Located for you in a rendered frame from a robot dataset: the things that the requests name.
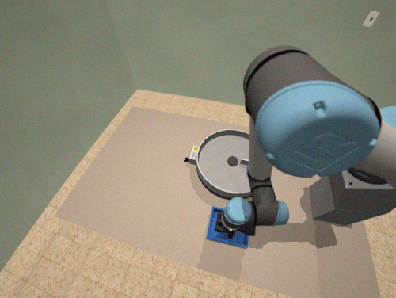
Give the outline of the blue open crate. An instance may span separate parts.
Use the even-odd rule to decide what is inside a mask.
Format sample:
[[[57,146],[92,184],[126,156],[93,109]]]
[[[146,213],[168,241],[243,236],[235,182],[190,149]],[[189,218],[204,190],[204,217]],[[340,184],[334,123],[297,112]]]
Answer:
[[[214,231],[218,216],[218,211],[224,212],[224,208],[217,208],[212,206],[211,217],[208,225],[208,233],[206,239],[215,240],[221,243],[228,243],[238,247],[241,246],[241,248],[246,248],[249,242],[249,236],[247,234],[241,233],[240,231],[235,231],[235,235],[233,236],[233,238],[228,239],[227,233]]]

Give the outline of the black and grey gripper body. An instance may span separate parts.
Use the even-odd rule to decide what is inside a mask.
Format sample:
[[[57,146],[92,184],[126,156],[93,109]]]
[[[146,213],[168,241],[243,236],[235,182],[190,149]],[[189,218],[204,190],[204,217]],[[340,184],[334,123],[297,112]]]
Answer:
[[[214,231],[217,231],[217,232],[221,232],[221,233],[223,233],[223,232],[226,232],[226,233],[228,233],[228,235],[234,235],[235,234],[235,231],[229,231],[228,229],[226,229],[224,226],[223,226],[223,223],[222,223],[222,214],[223,214],[223,212],[218,212],[218,216],[217,216],[217,220],[216,220],[216,224],[215,224],[215,230]],[[223,231],[223,232],[222,232]],[[234,232],[234,233],[233,233]]]

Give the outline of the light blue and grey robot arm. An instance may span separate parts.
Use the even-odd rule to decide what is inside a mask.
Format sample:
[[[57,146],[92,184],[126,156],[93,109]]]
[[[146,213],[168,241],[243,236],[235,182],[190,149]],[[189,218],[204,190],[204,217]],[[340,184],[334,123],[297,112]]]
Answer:
[[[270,48],[246,70],[253,200],[235,197],[226,204],[222,223],[230,231],[255,236],[256,226],[288,222],[288,207],[272,187],[272,166],[300,178],[347,170],[360,181],[396,189],[396,106],[380,109],[295,48]]]

